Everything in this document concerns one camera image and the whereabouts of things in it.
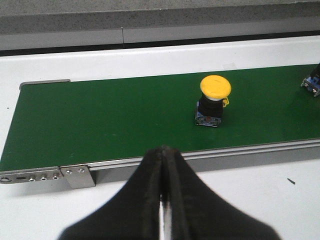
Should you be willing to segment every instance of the yellow mushroom button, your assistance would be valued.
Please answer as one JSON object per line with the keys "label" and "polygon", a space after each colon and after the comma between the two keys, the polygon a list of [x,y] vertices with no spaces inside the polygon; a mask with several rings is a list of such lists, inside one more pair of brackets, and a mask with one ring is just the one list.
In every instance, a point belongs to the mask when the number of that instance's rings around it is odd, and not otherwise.
{"label": "yellow mushroom button", "polygon": [[206,76],[202,79],[200,88],[204,95],[214,99],[224,99],[231,93],[230,82],[219,75]]}

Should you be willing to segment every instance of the white table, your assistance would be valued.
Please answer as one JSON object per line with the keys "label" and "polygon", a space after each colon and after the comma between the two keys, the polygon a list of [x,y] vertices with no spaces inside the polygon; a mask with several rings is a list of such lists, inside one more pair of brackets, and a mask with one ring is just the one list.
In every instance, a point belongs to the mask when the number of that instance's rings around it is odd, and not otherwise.
{"label": "white table", "polygon": [[[0,150],[22,82],[316,64],[319,56],[320,37],[308,36],[1,57]],[[320,159],[308,159],[204,171],[198,175],[229,203],[274,227],[283,240],[315,240],[320,239],[319,169]],[[0,184],[0,240],[57,239],[65,227],[102,206],[123,186],[125,181],[108,182],[108,176],[115,171],[110,169],[96,187],[77,190],[71,190],[64,179]],[[126,178],[132,169],[123,171]]]}

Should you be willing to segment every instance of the green conveyor belt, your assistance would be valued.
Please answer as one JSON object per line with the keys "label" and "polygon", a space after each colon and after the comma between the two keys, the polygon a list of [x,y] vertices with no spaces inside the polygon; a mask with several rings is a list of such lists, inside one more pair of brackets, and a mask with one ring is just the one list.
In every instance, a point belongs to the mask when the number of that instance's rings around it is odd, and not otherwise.
{"label": "green conveyor belt", "polygon": [[[318,138],[320,97],[300,87],[315,67],[24,85],[0,172],[139,157],[163,144],[189,152]],[[211,74],[232,86],[218,128],[194,124]]]}

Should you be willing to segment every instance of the gripper jaw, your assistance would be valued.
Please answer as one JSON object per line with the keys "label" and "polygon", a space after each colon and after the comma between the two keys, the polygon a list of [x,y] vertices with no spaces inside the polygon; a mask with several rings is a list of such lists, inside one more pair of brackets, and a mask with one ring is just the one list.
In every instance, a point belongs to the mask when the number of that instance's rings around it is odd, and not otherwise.
{"label": "gripper jaw", "polygon": [[280,240],[214,193],[168,146],[149,150],[123,188],[59,240],[158,240],[160,201],[171,213],[164,223],[170,240]]}

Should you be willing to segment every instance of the gray ledge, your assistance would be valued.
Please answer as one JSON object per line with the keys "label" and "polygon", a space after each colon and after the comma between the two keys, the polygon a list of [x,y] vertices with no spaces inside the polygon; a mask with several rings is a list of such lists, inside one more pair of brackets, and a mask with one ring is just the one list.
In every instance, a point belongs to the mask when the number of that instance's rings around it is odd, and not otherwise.
{"label": "gray ledge", "polygon": [[320,30],[320,0],[2,0],[0,50]]}

